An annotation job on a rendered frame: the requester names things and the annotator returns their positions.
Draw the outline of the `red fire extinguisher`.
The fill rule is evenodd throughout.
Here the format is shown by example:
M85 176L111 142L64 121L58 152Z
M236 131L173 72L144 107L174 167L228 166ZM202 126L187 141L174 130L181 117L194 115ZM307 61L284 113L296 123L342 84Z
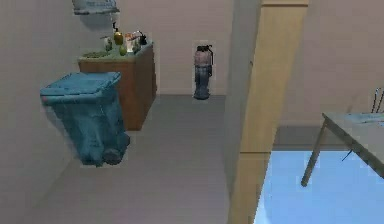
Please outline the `red fire extinguisher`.
M212 76L213 51L211 45L200 45L194 54L195 84L194 98L209 98L209 79Z

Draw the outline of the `brown wooden cabinet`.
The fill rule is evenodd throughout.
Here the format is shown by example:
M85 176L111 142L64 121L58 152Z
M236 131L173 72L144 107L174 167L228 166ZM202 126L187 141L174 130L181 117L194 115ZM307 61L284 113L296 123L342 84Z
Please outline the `brown wooden cabinet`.
M121 74L117 90L124 127L128 131L141 130L157 91L153 44L125 56L117 53L100 58L79 57L78 66L81 72Z

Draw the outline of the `light wooden door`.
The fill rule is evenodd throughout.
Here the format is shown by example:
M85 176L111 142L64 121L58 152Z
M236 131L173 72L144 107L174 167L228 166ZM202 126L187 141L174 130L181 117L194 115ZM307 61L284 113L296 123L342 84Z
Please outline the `light wooden door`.
M261 0L227 224L253 224L309 0Z

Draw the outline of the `pale orange bottle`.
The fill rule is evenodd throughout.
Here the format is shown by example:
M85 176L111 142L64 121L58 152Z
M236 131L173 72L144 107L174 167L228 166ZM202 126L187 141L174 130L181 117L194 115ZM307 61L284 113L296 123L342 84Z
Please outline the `pale orange bottle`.
M125 46L128 53L133 51L133 34L132 33L126 33L124 35L125 38Z

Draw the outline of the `blue wheeled bin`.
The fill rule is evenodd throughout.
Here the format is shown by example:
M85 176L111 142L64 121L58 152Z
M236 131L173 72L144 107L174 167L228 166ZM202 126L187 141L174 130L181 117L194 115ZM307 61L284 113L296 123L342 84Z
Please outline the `blue wheeled bin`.
M40 89L42 104L60 119L84 165L117 165L130 144L117 91L120 79L118 72L77 72Z

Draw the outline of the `yellow soap bottle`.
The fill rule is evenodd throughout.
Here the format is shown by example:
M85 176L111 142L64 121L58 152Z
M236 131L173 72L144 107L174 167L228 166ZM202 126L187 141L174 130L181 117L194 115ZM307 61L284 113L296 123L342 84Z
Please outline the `yellow soap bottle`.
M121 46L124 44L124 36L123 34L119 31L119 28L116 26L116 23L113 23L113 29L114 29L114 42L116 45Z

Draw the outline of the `pale glass jar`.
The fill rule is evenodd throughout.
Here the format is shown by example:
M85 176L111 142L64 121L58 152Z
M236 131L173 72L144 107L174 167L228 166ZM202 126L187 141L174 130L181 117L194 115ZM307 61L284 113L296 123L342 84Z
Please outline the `pale glass jar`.
M112 40L109 36L102 37L104 49L109 52L113 48Z

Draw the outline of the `green leafy vegetable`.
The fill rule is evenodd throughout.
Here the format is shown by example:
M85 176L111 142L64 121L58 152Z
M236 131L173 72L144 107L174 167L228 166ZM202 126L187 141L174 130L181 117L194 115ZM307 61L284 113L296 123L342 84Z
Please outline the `green leafy vegetable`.
M82 55L84 58L102 58L109 56L110 53L107 51L93 51L93 52L87 52Z

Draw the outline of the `grey table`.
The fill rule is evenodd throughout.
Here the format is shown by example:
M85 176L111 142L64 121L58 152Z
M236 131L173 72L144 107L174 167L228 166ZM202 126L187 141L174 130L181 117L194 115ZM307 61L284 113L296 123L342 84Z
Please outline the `grey table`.
M301 179L306 187L320 155L326 131L333 133L351 152L384 179L384 113L322 114L323 123Z

